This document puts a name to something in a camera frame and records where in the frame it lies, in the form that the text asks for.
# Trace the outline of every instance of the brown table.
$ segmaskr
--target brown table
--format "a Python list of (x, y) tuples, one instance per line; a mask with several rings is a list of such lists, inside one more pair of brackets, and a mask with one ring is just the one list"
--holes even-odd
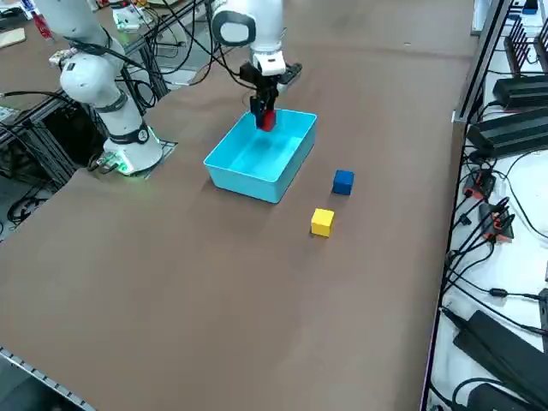
[[(98, 409), (418, 407), (473, 4), (286, 6), (304, 72), (279, 105), (319, 119), (279, 205), (202, 165), (245, 110), (216, 68), (147, 116), (179, 142), (149, 181), (78, 172), (1, 246), (1, 344)], [(356, 174), (348, 198), (336, 168)], [(308, 233), (315, 207), (336, 212), (330, 239)]]

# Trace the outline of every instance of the cube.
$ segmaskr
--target cube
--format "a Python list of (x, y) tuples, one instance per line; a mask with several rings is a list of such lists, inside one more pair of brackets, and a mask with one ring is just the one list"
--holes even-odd
[(312, 234), (329, 237), (334, 219), (334, 211), (317, 208), (312, 217)]
[(350, 195), (354, 185), (354, 173), (352, 171), (337, 170), (333, 180), (333, 193)]

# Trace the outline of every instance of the electronic equipment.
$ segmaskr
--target electronic equipment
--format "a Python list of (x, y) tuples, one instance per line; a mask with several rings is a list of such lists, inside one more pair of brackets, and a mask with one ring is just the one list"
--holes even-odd
[(548, 108), (477, 122), (466, 136), (475, 147), (487, 150), (494, 158), (546, 147)]
[(534, 411), (530, 404), (490, 384), (475, 387), (468, 396), (467, 407), (470, 411)]
[[(539, 295), (545, 298), (543, 301), (539, 301), (540, 328), (548, 330), (548, 289), (543, 289), (539, 292)], [(542, 345), (545, 354), (548, 354), (548, 337), (542, 337)]]
[(487, 314), (476, 311), (453, 343), (526, 401), (548, 404), (548, 355)]
[(482, 203), (479, 205), (479, 220), (482, 221), (482, 232), (486, 240), (495, 238), (498, 242), (512, 242), (514, 240), (514, 229), (512, 221), (514, 217), (508, 210), (502, 213), (493, 213), (494, 205)]
[(548, 75), (499, 79), (493, 94), (506, 110), (548, 107)]
[(470, 173), (462, 188), (462, 193), (478, 200), (487, 200), (495, 188), (497, 178), (490, 170), (477, 169)]

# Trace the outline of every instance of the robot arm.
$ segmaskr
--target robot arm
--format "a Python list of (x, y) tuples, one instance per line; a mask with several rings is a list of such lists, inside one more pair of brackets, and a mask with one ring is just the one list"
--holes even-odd
[(285, 73), (283, 0), (216, 0), (211, 29), (222, 45), (251, 45), (252, 64), (263, 76)]
[(250, 109), (257, 127), (272, 130), (278, 88), (301, 71), (283, 59), (283, 0), (216, 0), (211, 29), (221, 45), (250, 46), (252, 61), (241, 66), (240, 77), (256, 87)]
[(147, 170), (162, 158), (159, 141), (142, 118), (134, 100), (116, 85), (123, 61), (109, 53), (84, 50), (100, 45), (118, 54), (122, 46), (98, 23), (86, 0), (35, 0), (51, 30), (79, 51), (63, 61), (61, 87), (73, 100), (89, 104), (109, 131), (104, 155), (124, 175)]

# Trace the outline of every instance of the blue plastic bin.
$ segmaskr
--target blue plastic bin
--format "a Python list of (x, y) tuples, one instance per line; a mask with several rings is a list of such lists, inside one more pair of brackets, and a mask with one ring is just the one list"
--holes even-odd
[(220, 188), (278, 203), (316, 140), (316, 116), (277, 110), (276, 127), (257, 129), (244, 114), (204, 160)]

